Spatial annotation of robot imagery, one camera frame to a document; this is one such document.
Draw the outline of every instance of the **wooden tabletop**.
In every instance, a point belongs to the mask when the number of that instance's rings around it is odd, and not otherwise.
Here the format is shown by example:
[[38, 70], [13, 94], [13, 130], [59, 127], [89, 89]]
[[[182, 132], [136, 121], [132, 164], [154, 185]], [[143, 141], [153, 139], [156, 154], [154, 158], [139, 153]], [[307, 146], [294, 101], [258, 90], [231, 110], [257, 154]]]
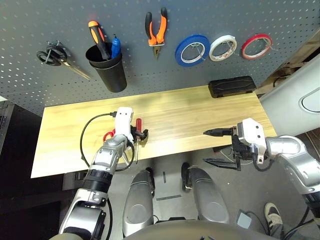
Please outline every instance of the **wooden tabletop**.
[[[79, 150], [81, 131], [92, 117], [118, 107], [133, 108], [131, 124], [141, 118], [142, 129], [149, 130], [139, 148], [140, 160], [231, 144], [230, 136], [203, 132], [230, 128], [246, 118], [262, 124], [265, 136], [276, 135], [254, 93], [212, 98], [207, 86], [51, 106], [44, 109], [31, 178], [87, 169]], [[83, 151], [89, 163], [114, 125], [114, 118], [103, 116], [87, 127]]]

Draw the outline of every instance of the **metal rod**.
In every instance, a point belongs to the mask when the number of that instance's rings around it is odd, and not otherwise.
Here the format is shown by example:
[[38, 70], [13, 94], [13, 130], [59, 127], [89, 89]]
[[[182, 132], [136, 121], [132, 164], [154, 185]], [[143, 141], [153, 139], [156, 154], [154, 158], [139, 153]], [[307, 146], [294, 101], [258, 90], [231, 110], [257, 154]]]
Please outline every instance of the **metal rod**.
[[228, 44], [228, 46], [229, 46], [229, 48], [230, 48], [230, 50], [231, 50], [231, 52], [232, 52], [233, 54], [239, 56], [239, 54], [236, 54], [235, 51], [232, 49], [232, 45], [233, 45], [233, 44], [230, 46], [230, 44], [229, 44], [228, 41], [225, 41], [225, 43]]
[[201, 52], [200, 52], [200, 50], [199, 50], [199, 48], [198, 48], [198, 46], [195, 46], [196, 47], [196, 49], [198, 50], [198, 53], [199, 53], [199, 55], [200, 55], [200, 57], [201, 57], [201, 59], [203, 60], [203, 61], [205, 61], [205, 59], [202, 57], [202, 55], [201, 55]]
[[263, 41], [265, 41], [265, 43], [272, 49], [272, 50], [275, 50], [275, 51], [279, 51], [278, 49], [275, 49], [271, 46], [270, 42], [268, 42], [265, 38], [262, 38]]
[[48, 56], [46, 56], [46, 59], [45, 59], [45, 61], [44, 61], [45, 64], [48, 62], [48, 59], [49, 59], [49, 57], [50, 57], [50, 54], [51, 54], [51, 49], [50, 49], [49, 52], [48, 52]]

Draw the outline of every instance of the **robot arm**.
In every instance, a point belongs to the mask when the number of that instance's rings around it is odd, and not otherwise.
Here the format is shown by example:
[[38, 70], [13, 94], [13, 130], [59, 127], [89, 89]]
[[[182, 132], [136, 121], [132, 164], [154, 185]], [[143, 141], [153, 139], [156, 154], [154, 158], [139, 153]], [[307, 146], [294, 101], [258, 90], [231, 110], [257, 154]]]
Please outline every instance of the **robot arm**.
[[283, 165], [320, 229], [320, 163], [307, 152], [305, 144], [297, 137], [283, 135], [267, 137], [265, 141], [268, 155]]
[[[229, 165], [226, 166], [225, 162], [205, 159], [216, 167], [240, 171], [240, 160], [253, 160], [256, 169], [264, 171], [271, 167], [273, 161], [279, 161], [320, 228], [320, 163], [307, 152], [300, 139], [287, 135], [265, 138], [262, 125], [252, 118], [247, 118], [231, 128], [215, 128], [203, 134], [216, 137], [230, 135], [232, 138], [236, 163], [227, 163]], [[270, 160], [269, 167], [258, 168], [265, 158]]]
[[[106, 140], [96, 152], [94, 159], [67, 211], [59, 230], [59, 235], [77, 235], [83, 240], [99, 240], [104, 231], [106, 216], [112, 214], [108, 199], [108, 190], [113, 175], [116, 172], [119, 158], [126, 158], [125, 150], [133, 146], [131, 120], [133, 110], [130, 107], [120, 107], [115, 116], [115, 136]], [[110, 214], [103, 211], [108, 203]]]

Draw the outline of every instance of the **gray pegboard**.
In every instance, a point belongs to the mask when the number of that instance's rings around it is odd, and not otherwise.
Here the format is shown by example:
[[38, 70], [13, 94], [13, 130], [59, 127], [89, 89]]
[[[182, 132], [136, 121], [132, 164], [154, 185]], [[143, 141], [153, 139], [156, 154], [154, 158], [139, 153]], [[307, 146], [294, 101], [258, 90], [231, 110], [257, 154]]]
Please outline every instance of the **gray pegboard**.
[[[145, 15], [153, 13], [157, 33], [161, 7], [167, 8], [168, 24], [165, 46], [155, 60], [145, 33]], [[319, 11], [319, 0], [1, 0], [0, 95], [41, 115], [45, 106], [201, 86], [245, 75], [260, 85], [319, 28]], [[128, 86], [120, 93], [109, 92], [85, 58], [93, 45], [87, 27], [92, 20], [103, 26], [109, 39], [115, 33], [121, 40]], [[269, 34], [276, 50], [245, 60], [241, 46], [257, 33]], [[175, 50], [193, 34], [205, 35], [211, 43], [233, 35], [237, 55], [182, 67], [176, 63]], [[71, 63], [91, 79], [64, 66], [40, 64], [36, 52], [43, 51], [48, 40], [60, 40], [71, 54]], [[257, 42], [249, 50], [261, 47]]]

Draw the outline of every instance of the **shoe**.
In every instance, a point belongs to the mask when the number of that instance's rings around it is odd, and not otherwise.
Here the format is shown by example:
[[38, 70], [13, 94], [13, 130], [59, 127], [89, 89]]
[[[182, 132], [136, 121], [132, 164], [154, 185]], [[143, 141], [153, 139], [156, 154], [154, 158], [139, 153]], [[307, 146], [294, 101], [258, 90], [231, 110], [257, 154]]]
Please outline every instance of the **shoe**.
[[264, 216], [265, 216], [265, 219], [268, 223], [270, 231], [272, 230], [272, 228], [275, 225], [277, 225], [277, 224], [282, 225], [283, 224], [278, 208], [276, 207], [276, 205], [274, 205], [271, 202], [268, 202], [265, 204]]
[[181, 166], [181, 178], [182, 178], [182, 191], [190, 192], [191, 186], [189, 184], [189, 170], [190, 164], [184, 162]]

